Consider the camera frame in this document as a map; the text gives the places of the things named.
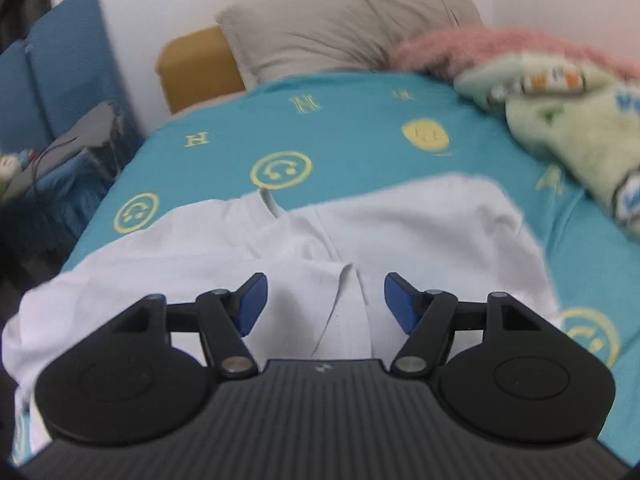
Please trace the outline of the grey cloth on chair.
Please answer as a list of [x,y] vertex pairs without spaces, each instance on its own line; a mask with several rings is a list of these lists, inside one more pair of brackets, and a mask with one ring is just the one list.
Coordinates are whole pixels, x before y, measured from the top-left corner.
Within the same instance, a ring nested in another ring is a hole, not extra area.
[[37,154],[8,185],[1,185],[1,200],[6,202],[25,194],[41,178],[80,154],[89,155],[99,169],[115,170],[118,174],[126,164],[126,141],[122,122],[112,104],[102,102]]

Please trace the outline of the teal smiley bed sheet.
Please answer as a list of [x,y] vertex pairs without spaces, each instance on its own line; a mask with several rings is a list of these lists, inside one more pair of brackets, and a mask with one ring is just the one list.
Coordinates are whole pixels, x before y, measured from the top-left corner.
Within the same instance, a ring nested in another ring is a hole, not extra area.
[[567,328],[612,368],[616,400],[603,441],[638,460],[638,242],[567,171],[526,153],[504,120],[446,84],[404,73],[308,76],[173,119],[108,191],[66,268],[122,235],[126,204],[148,203],[134,222],[149,226],[176,207],[269,182],[281,158],[311,162],[305,180],[274,182],[287,207],[448,171],[496,181],[544,246]]

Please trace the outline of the white blue plush toy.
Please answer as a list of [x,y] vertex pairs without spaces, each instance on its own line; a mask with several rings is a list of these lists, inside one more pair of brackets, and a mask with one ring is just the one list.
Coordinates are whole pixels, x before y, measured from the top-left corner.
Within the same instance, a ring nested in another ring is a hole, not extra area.
[[6,153],[0,156],[0,181],[8,185],[20,172],[34,160],[34,150],[23,150],[19,153]]

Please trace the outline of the white garment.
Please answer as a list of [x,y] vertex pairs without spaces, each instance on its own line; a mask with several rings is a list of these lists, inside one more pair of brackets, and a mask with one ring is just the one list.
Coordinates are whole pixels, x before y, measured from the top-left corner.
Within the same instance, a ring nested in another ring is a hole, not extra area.
[[491,180],[444,174],[290,211],[266,191],[183,206],[23,297],[2,334],[17,385],[14,462],[50,440],[32,392],[62,352],[146,295],[190,302],[257,272],[268,278],[268,301],[246,343],[259,363],[390,362],[406,339],[384,300],[392,272],[463,300],[502,290],[559,318],[541,249]]

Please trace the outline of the pink fluffy blanket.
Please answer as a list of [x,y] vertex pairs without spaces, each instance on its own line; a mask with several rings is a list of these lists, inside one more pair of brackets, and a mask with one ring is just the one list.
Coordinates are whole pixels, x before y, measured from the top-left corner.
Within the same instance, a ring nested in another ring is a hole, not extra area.
[[427,72],[453,80],[465,70],[507,54],[533,52],[562,55],[571,61],[587,61],[623,79],[638,79],[639,66],[606,54],[588,44],[575,44],[548,32],[531,28],[465,26],[424,32],[392,47],[391,70]]

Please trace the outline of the green cartoon fleece blanket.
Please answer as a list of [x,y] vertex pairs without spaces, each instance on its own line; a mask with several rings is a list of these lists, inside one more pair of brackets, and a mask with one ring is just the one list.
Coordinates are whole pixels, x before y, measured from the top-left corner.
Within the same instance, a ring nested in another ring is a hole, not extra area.
[[614,222],[639,234],[639,81],[589,61],[523,52],[454,77],[454,88],[553,159]]

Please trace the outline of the grey pillow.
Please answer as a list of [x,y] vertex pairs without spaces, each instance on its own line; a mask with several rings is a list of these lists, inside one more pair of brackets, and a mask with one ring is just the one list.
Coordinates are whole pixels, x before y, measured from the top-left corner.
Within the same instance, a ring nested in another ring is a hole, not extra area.
[[396,44],[478,25],[472,0],[239,0],[218,15],[243,84],[380,70]]

